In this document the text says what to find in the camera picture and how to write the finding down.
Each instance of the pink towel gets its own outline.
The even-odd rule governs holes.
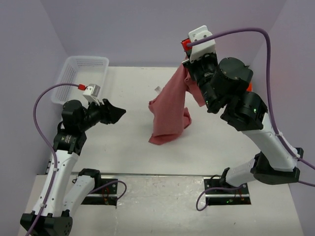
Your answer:
[[[149,109],[154,114],[150,143],[162,145],[177,139],[191,124],[188,108],[185,107],[186,91],[193,95],[199,106],[205,105],[197,83],[180,65],[161,93],[149,102]]]

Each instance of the metal base plate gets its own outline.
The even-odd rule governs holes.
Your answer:
[[[219,184],[220,177],[211,179],[204,178],[205,189],[212,187],[221,187]],[[208,205],[251,205],[250,193],[247,184],[239,191],[222,191],[212,190],[206,194]]]
[[[108,178],[102,176],[101,185],[107,184],[111,181],[117,180],[116,178]],[[81,203],[82,205],[117,205],[117,184],[109,185],[93,194],[89,194]]]

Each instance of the cable tie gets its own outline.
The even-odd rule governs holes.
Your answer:
[[[275,134],[275,136],[283,136],[284,134],[279,131],[279,134]]]

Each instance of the purple wall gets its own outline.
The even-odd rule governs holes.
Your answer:
[[[270,31],[271,92],[279,129],[288,141],[303,147],[315,164],[315,1],[288,0]],[[255,91],[266,97],[265,45],[252,63]],[[314,170],[299,164],[301,180],[315,183]],[[290,186],[305,236],[315,234],[315,188]]]
[[[105,56],[111,65],[177,66],[180,41],[207,25],[212,32],[269,30],[285,0],[41,0],[69,55]],[[252,62],[263,42],[244,33],[217,41],[219,57]]]
[[[13,236],[35,175],[44,172],[49,158],[32,107],[67,56],[38,0],[1,1],[0,32],[0,235]],[[38,107],[38,119],[52,139],[58,117],[49,96]]]

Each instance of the white plastic basket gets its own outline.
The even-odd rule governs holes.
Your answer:
[[[103,57],[68,57],[58,77],[57,84],[97,84],[100,86],[100,92],[98,93],[98,99],[100,99],[105,84],[108,64],[108,58]],[[64,104],[72,99],[77,99],[81,101],[82,104],[87,103],[82,96],[82,91],[72,86],[57,87],[53,90],[51,96],[51,101],[55,104]]]

